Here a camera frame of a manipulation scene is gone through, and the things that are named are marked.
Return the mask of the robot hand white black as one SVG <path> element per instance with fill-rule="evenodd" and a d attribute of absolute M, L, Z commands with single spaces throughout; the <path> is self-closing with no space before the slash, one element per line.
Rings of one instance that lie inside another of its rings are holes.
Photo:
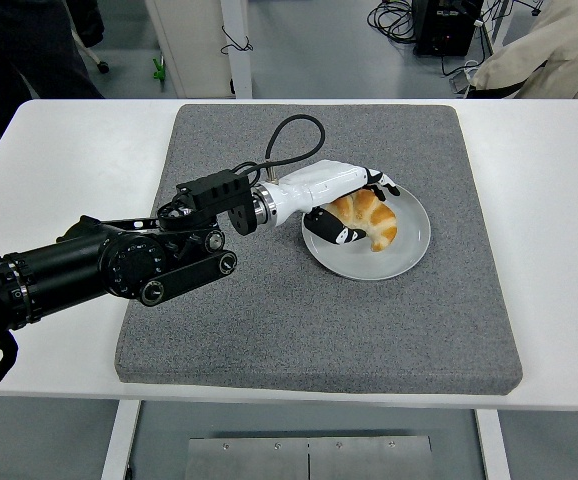
<path fill-rule="evenodd" d="M 275 183 L 263 182 L 255 187 L 255 193 L 262 203 L 261 224 L 279 226 L 302 212 L 303 226 L 331 244 L 367 238 L 371 250 L 380 252 L 398 233 L 397 218 L 386 205 L 386 195 L 398 196 L 400 191 L 378 170 L 322 160 Z"/>

